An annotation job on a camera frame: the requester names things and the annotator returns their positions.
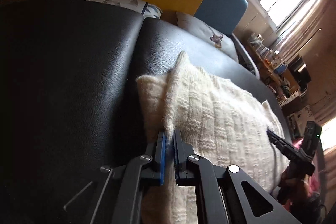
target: cream knitted cushion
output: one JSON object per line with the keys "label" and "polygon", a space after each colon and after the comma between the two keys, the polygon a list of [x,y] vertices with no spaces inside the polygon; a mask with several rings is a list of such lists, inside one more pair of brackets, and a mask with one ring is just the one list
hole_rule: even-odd
{"label": "cream knitted cushion", "polygon": [[[268,140],[267,127],[284,134],[267,101],[260,104],[229,79],[194,67],[185,52],[169,74],[143,75],[137,85],[149,142],[161,128],[169,140],[179,128],[183,140],[212,164],[239,165],[266,191],[277,185],[288,160]],[[170,163],[164,186],[152,187],[143,199],[145,224],[197,223],[194,187],[175,184]]]}

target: person's hand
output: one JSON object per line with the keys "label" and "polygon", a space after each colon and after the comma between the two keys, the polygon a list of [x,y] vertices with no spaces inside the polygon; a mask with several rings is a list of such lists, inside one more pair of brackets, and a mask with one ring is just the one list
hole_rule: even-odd
{"label": "person's hand", "polygon": [[281,175],[279,187],[291,188],[288,198],[292,201],[292,203],[305,201],[310,196],[308,183],[309,176],[306,175],[304,179],[290,179],[287,175],[287,169]]}

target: wall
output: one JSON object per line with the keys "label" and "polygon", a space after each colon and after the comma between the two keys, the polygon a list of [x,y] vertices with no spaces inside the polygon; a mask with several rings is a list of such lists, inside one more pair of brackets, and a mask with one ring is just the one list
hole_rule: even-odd
{"label": "wall", "polygon": [[240,40],[246,40],[253,32],[255,32],[256,35],[261,34],[263,36],[264,44],[267,47],[278,38],[256,7],[248,1],[247,10],[234,29],[234,34]]}
{"label": "wall", "polygon": [[336,0],[331,0],[315,30],[321,31],[299,52],[307,65],[311,82],[306,95],[285,107],[285,116],[297,112],[307,104],[317,118],[323,106],[336,100]]}

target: pink fabric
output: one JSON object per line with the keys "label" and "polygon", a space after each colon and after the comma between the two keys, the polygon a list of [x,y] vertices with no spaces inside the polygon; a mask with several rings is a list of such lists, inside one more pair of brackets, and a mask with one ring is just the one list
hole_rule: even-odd
{"label": "pink fabric", "polygon": [[[297,149],[301,147],[303,138],[297,139],[293,142],[293,146]],[[320,191],[320,183],[318,177],[316,177],[315,173],[309,178],[309,194],[312,194],[313,192],[319,192]]]}

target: desk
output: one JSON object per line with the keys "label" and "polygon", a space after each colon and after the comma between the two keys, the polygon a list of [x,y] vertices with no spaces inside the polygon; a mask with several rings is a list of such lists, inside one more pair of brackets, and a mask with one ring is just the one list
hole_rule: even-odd
{"label": "desk", "polygon": [[[256,63],[260,73],[260,80],[265,85],[269,85],[278,91],[278,89],[281,89],[281,86],[283,85],[282,78],[285,78],[289,82],[289,93],[291,96],[299,90],[299,85],[289,70],[285,70],[280,77],[274,72],[273,68],[268,65],[268,63],[266,63],[259,53],[256,52],[255,48],[253,48],[250,43],[245,42],[244,46],[246,47],[246,50],[252,57],[253,61]],[[279,105],[284,105],[287,100],[283,96],[278,95],[277,101]]]}

